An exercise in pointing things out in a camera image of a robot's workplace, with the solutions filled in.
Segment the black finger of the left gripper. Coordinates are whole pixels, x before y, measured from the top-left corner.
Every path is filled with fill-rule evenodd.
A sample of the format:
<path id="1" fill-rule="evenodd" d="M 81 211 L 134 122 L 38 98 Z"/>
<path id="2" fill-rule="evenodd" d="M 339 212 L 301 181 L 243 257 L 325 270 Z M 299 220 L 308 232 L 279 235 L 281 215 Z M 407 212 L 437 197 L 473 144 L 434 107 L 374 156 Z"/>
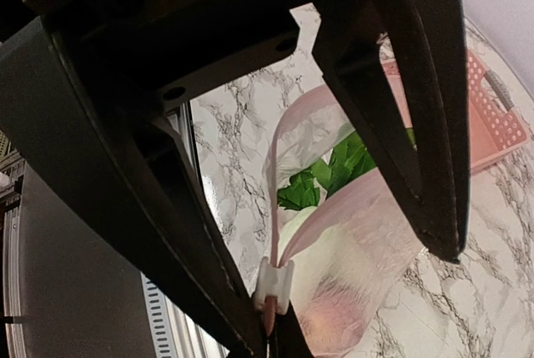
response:
<path id="1" fill-rule="evenodd" d="M 1 48 L 1 128 L 51 190 L 235 357 L 264 332 L 159 103 L 81 45 L 24 28 Z"/>
<path id="2" fill-rule="evenodd" d="M 470 152 L 461 0 L 321 0 L 325 82 L 421 243 L 457 263 Z"/>

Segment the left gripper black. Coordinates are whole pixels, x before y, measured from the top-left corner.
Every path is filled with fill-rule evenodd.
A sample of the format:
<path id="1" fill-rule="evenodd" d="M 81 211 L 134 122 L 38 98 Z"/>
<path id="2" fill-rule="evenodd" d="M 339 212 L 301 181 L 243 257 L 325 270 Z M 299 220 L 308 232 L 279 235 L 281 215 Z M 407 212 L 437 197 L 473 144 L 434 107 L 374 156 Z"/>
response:
<path id="1" fill-rule="evenodd" d="M 109 74 L 169 110 L 289 57 L 291 10 L 315 0 L 1 0 L 1 128 L 35 126 L 61 52 L 86 74 Z"/>

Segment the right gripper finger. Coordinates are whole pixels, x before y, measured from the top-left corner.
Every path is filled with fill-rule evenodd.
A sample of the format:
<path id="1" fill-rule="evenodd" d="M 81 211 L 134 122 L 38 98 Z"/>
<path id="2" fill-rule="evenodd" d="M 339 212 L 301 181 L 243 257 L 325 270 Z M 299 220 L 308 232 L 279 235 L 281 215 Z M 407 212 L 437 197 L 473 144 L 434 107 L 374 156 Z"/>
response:
<path id="1" fill-rule="evenodd" d="M 285 315 L 275 316 L 274 329 L 269 337 L 269 358 L 313 358 L 293 305 Z"/>

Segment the white bag zipper slider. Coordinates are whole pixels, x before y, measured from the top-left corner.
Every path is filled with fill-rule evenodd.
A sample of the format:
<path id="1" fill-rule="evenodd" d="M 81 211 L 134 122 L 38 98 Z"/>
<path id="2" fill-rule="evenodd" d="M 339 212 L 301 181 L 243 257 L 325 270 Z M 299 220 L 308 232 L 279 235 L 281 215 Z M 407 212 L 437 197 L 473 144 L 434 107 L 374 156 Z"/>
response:
<path id="1" fill-rule="evenodd" d="M 259 266 L 256 286 L 252 295 L 254 308 L 265 311 L 267 299 L 275 299 L 275 312 L 286 315 L 290 305 L 290 291 L 295 270 L 295 263 L 290 260 L 285 266 L 274 267 L 267 257 Z"/>

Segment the clear zip top bag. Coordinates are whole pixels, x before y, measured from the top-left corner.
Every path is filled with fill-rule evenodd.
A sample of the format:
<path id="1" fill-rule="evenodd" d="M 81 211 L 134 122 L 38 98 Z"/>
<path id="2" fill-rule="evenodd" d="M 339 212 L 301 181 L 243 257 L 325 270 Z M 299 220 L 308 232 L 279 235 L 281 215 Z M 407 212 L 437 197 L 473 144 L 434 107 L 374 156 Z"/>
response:
<path id="1" fill-rule="evenodd" d="M 267 331 L 295 315 L 312 356 L 348 355 L 421 243 L 324 85 L 281 117 L 264 173 L 272 240 L 254 307 Z"/>

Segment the white cabbage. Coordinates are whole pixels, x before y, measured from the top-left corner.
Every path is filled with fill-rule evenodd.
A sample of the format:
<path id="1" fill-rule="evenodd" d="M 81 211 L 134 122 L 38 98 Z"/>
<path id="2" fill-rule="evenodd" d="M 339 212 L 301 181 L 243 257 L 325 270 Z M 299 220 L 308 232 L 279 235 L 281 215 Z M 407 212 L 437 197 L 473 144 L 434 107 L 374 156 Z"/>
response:
<path id="1" fill-rule="evenodd" d="M 333 148 L 328 164 L 316 159 L 308 168 L 291 175 L 290 184 L 282 189 L 276 188 L 281 167 L 276 147 L 273 142 L 265 169 L 273 235 L 281 229 L 277 214 L 280 206 L 310 214 L 294 234 L 299 240 L 316 239 L 328 228 L 359 220 L 380 202 L 399 209 L 357 133 L 351 133 Z"/>

